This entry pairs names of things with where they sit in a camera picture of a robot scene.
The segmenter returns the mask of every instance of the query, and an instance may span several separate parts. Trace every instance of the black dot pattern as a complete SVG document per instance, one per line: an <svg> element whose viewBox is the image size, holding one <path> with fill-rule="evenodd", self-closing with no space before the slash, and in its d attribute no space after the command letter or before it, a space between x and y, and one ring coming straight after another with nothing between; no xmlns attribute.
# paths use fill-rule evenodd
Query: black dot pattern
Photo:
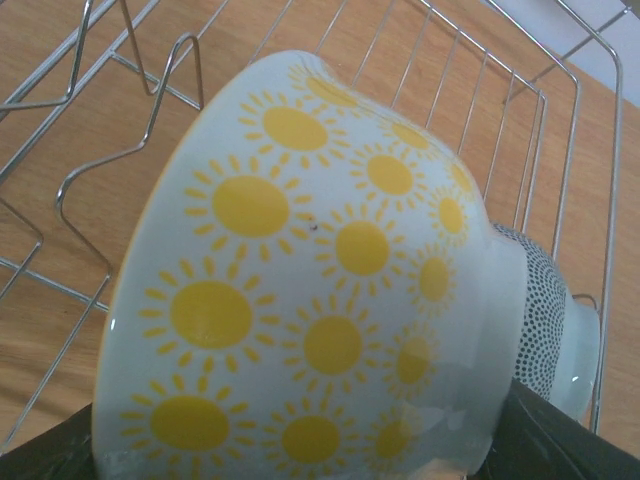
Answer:
<svg viewBox="0 0 640 480"><path fill-rule="evenodd" d="M542 247L503 225L494 228L527 254L527 301L514 377L549 400L560 355L566 285Z"/></svg>

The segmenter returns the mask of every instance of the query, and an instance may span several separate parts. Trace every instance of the white wall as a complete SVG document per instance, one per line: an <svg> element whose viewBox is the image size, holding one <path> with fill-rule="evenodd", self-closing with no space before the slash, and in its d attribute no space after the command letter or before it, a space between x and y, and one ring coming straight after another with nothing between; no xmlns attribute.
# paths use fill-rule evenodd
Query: white wall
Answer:
<svg viewBox="0 0 640 480"><path fill-rule="evenodd" d="M495 1L541 43L559 54L564 54L587 36L554 0ZM565 0L565 3L594 29L624 8L620 0ZM609 27L603 37L622 60L624 97L640 107L640 19L629 12ZM595 41L573 55L571 62L610 89L615 88L611 56Z"/></svg>

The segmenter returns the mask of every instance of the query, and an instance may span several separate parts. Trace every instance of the wood grain surface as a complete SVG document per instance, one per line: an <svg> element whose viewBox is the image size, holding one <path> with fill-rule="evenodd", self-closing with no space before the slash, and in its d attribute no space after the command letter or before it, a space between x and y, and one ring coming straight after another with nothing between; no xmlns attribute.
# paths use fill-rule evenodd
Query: wood grain surface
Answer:
<svg viewBox="0 0 640 480"><path fill-rule="evenodd" d="M218 0L163 0L138 29L147 68L160 75L177 37L197 32L219 5ZM231 0L201 40L206 99L251 58L286 2ZM314 50L340 0L294 1L260 52L285 48ZM0 97L6 98L77 25L82 0L20 0L0 5ZM132 15L144 5L130 0ZM319 54L349 81L356 74L388 0L351 0ZM548 59L505 19L475 0L440 0L434 5L530 78ZM396 0L387 24L362 70L356 87L380 101L394 98L400 78L425 18L416 0ZM90 32L81 74L122 31L116 5ZM452 30L433 21L418 45L396 108L424 124L454 41ZM119 52L133 59L126 43ZM464 119L482 64L482 55L460 40L451 57L447 80L438 96L430 129L453 148L460 142ZM71 55L67 55L30 100L64 91ZM582 102L573 166L566 197L559 264L573 293L598 298L602 290L611 171L613 94L578 72ZM484 73L462 150L481 188L486 185L498 135L509 75L495 64ZM195 97L193 57L172 75L171 85ZM558 195L575 97L573 83L560 71L539 86L548 99L548 117L540 155L528 233L551 248ZM32 268L58 282L91 294L104 267L56 218L53 202L60 183L73 168L135 145L152 105L131 71L109 61L33 148L0 195L27 215L45 235ZM517 205L537 97L530 92L510 103L500 148L496 152L487 207L493 220L511 224ZM18 111L0 123L0 164L22 145L50 109ZM92 171L69 192L67 215L112 262L116 272L138 216L172 150L197 112L167 95L148 145L139 153ZM601 434L640 455L640 111L625 105L622 131L618 229L609 349ZM33 236L6 211L0 211L0 255L19 262ZM0 285L11 272L0 267ZM108 288L102 301L108 303ZM73 328L80 302L22 277L0 304L0 435L20 414L42 375ZM91 401L104 314L94 311L45 388L12 447L43 432Z"/></svg>

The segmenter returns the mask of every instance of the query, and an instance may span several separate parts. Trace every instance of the yellow sun motif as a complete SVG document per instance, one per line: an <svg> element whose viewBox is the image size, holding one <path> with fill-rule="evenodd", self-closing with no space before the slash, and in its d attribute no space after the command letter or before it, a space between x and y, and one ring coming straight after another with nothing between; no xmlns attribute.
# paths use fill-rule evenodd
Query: yellow sun motif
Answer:
<svg viewBox="0 0 640 480"><path fill-rule="evenodd" d="M275 295L259 294L258 275L240 275L237 263L220 272L213 259L204 257L201 271L188 260L179 271L161 271L159 286L147 288L147 305L138 315L148 328L143 335L158 342L159 355L176 353L178 365L189 365L194 353L204 368L214 368L214 356L227 370L236 372L241 358L260 362L260 349L275 345L269 330L280 322L265 311Z"/></svg>
<svg viewBox="0 0 640 480"><path fill-rule="evenodd" d="M367 443L364 452L372 469L389 472L413 451L415 426L401 409L394 407L388 413L381 413L371 429L372 433L364 437Z"/></svg>
<svg viewBox="0 0 640 480"><path fill-rule="evenodd" d="M355 419L326 398L317 405L308 398L300 404L287 402L282 411L271 414L271 420L264 431L272 438L262 446L275 469L290 478L339 473L349 466L349 456L357 453Z"/></svg>
<svg viewBox="0 0 640 480"><path fill-rule="evenodd" d="M231 387L211 389L206 373L192 385L178 374L152 380L120 412L120 435L147 458L166 459L170 478L184 478L178 471L185 469L189 478L205 478L203 470L241 460L255 443L255 422L243 415L249 406L232 397Z"/></svg>
<svg viewBox="0 0 640 480"><path fill-rule="evenodd" d="M408 160L407 151L397 150L393 145L383 148L379 144L356 150L351 176L367 200L382 196L385 205L393 202L402 212L405 207L416 208L417 203L425 201L427 184L419 162Z"/></svg>
<svg viewBox="0 0 640 480"><path fill-rule="evenodd" d="M404 236L395 231L396 222L385 218L384 209L371 212L366 204L355 210L350 204L344 212L331 211L331 222L320 222L322 235L315 243L328 251L316 260L326 264L322 276L336 278L335 287L353 285L357 295L362 286L376 296L379 286L392 287L392 277L402 275L394 260L405 258L399 247Z"/></svg>
<svg viewBox="0 0 640 480"><path fill-rule="evenodd" d="M421 160L436 160L440 156L431 136L418 127L400 119L383 118L380 128L384 131L383 136L392 140L392 145L400 148L405 155L413 152Z"/></svg>
<svg viewBox="0 0 640 480"><path fill-rule="evenodd" d="M303 100L320 100L322 110L332 107L333 111L340 116L347 114L355 118L372 116L368 109L360 106L352 93L326 78L314 74L302 65L290 67L289 78L293 82L293 88L304 94Z"/></svg>
<svg viewBox="0 0 640 480"><path fill-rule="evenodd" d="M313 215L305 206L311 195L298 191L300 178L285 178L278 165L262 172L256 157L241 161L231 155L226 165L211 160L209 167L210 172L194 172L198 186L187 188L185 194L201 206L188 207L185 213L200 219L193 230L196 235L213 236L213 251L224 248L230 236L237 235L242 239L235 252L237 260L255 245L260 258L268 262L274 245L290 255L294 241L309 238Z"/></svg>
<svg viewBox="0 0 640 480"><path fill-rule="evenodd" d="M455 300L456 270L447 250L438 244L427 245L412 258L409 272L412 285L408 292L418 313L427 313L428 318L439 317Z"/></svg>
<svg viewBox="0 0 640 480"><path fill-rule="evenodd" d="M389 372L384 380L397 399L412 400L431 383L436 372L438 341L428 323L418 320L406 325L393 341L395 345L384 349L390 357L382 364Z"/></svg>
<svg viewBox="0 0 640 480"><path fill-rule="evenodd" d="M239 121L249 129L245 138L260 144L260 154L271 152L276 145L283 147L282 164L294 156L303 168L309 168L314 159L328 167L331 159L344 159L343 150L350 147L338 121L324 114L323 108L305 108L301 98L290 102L281 93L274 96L264 91L250 94L241 107L247 116Z"/></svg>
<svg viewBox="0 0 640 480"><path fill-rule="evenodd" d="M469 235L462 194L451 188L437 188L428 202L431 225L448 245L460 247Z"/></svg>
<svg viewBox="0 0 640 480"><path fill-rule="evenodd" d="M298 322L286 324L293 339L282 342L290 351L284 364L294 369L294 381L306 383L307 391L321 387L330 395L339 386L350 393L354 381L367 382L366 369L378 367L374 354L381 349L375 338L379 326L368 321L368 310L357 311L354 303L353 296L343 308L335 295L325 305L314 298L311 309L297 309Z"/></svg>
<svg viewBox="0 0 640 480"><path fill-rule="evenodd" d="M451 160L447 165L449 179L462 192L465 199L472 201L474 198L474 179L469 170L458 160Z"/></svg>

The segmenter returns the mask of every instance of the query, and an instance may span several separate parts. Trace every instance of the ceramic bowl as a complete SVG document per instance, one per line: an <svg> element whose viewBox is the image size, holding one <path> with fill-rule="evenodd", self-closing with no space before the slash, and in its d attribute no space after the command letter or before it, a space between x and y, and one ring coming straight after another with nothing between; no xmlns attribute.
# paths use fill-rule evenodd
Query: ceramic bowl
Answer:
<svg viewBox="0 0 640 480"><path fill-rule="evenodd" d="M311 54L268 56L201 112L136 229L101 347L100 478L473 472L526 288L524 249L442 142Z"/></svg>
<svg viewBox="0 0 640 480"><path fill-rule="evenodd" d="M575 420L587 411L598 367L598 312L577 302L551 256L504 225L527 254L527 301L515 378Z"/></svg>

